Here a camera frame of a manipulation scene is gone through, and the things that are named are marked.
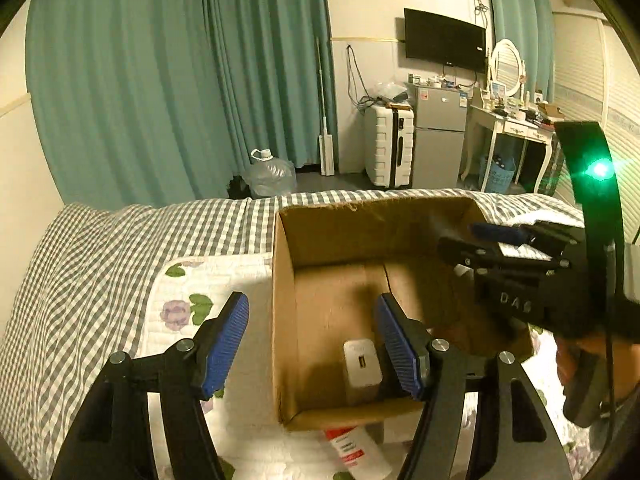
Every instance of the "vanity table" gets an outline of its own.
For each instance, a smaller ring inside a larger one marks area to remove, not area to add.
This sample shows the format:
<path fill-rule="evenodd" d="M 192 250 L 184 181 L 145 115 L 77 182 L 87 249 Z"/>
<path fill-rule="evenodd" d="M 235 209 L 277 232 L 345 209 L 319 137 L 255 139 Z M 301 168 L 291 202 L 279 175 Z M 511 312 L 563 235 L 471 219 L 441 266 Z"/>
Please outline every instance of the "vanity table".
<path fill-rule="evenodd" d="M 538 173 L 538 178 L 536 179 L 536 185 L 534 186 L 533 192 L 537 193 L 538 188 L 540 187 L 540 182 L 542 181 L 542 177 L 545 174 L 546 168 L 551 161 L 552 147 L 552 132 L 548 130 L 542 130 L 538 128 L 535 124 L 529 123 L 527 121 L 519 121 L 513 119 L 511 117 L 503 117 L 502 115 L 494 114 L 489 110 L 485 110 L 484 108 L 471 105 L 468 108 L 468 116 L 466 118 L 466 123 L 468 129 L 473 131 L 476 126 L 484 126 L 491 130 L 491 143 L 489 144 L 489 153 L 487 160 L 492 160 L 494 158 L 494 149 L 495 149 L 495 141 L 498 135 L 508 135 L 511 137 L 517 137 L 519 139 L 524 139 L 522 145 L 522 152 L 520 154 L 520 163 L 518 164 L 518 171 L 516 172 L 516 177 L 514 182 L 517 184 L 520 179 L 520 171 L 522 170 L 522 164 L 524 162 L 524 156 L 527 152 L 527 143 L 531 142 L 540 142 L 545 145 L 545 158 L 542 162 L 542 166 L 540 167 L 540 172 Z M 466 167 L 465 171 L 462 173 L 462 180 L 465 180 L 469 174 L 469 170 L 471 169 L 471 160 L 473 157 L 471 143 L 466 144 Z M 484 191 L 486 188 L 487 180 L 489 179 L 489 170 L 490 164 L 486 165 L 486 169 L 484 170 L 484 178 L 482 179 L 482 186 L 480 191 Z"/>

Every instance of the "white suitcase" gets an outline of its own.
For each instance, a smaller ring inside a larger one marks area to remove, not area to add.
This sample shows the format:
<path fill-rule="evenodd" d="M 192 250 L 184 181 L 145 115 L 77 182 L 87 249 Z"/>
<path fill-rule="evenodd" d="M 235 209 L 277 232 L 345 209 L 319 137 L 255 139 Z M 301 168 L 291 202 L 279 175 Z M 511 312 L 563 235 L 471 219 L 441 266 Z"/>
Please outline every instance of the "white suitcase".
<path fill-rule="evenodd" d="M 373 105 L 365 112 L 365 168 L 373 184 L 408 186 L 414 152 L 414 112 Z"/>

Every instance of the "television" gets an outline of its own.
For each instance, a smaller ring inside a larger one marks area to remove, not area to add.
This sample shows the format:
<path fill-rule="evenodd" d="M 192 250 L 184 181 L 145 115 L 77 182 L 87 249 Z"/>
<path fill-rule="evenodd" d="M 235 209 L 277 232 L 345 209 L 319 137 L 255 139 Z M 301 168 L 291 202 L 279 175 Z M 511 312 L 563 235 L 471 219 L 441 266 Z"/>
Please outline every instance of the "television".
<path fill-rule="evenodd" d="M 448 16 L 404 10 L 405 55 L 475 72 L 485 70 L 485 30 Z"/>

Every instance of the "gray floor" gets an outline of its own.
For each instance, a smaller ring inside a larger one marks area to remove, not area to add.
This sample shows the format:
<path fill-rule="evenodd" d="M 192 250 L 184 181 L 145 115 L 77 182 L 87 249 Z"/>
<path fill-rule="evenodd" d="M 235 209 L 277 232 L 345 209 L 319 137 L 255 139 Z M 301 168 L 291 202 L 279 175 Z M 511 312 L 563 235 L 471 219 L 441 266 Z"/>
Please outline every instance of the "gray floor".
<path fill-rule="evenodd" d="M 318 191 L 331 191 L 343 189 L 346 191 L 356 191 L 358 189 L 376 189 L 365 173 L 345 173 L 333 176 L 322 176 L 319 173 L 299 173 L 298 191 L 315 193 Z M 478 176 L 469 175 L 464 182 L 458 181 L 458 188 L 477 191 Z M 511 184 L 507 194 L 521 194 L 525 190 L 519 184 Z"/>

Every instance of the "closet door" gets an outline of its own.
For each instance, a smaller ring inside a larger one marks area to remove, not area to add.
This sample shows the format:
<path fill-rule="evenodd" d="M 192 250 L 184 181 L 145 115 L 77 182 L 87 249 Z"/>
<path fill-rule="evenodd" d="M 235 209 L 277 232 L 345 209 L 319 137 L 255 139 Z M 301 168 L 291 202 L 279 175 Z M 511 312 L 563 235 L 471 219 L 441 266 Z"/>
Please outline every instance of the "closet door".
<path fill-rule="evenodd" d="M 611 149 L 625 225 L 630 242 L 640 225 L 640 75 L 616 31 L 603 27 L 609 98 L 605 134 Z"/>
<path fill-rule="evenodd" d="M 554 101 L 569 121 L 599 121 L 604 102 L 604 58 L 598 20 L 555 14 L 556 79 Z M 575 204 L 571 177 L 562 166 L 556 194 Z"/>

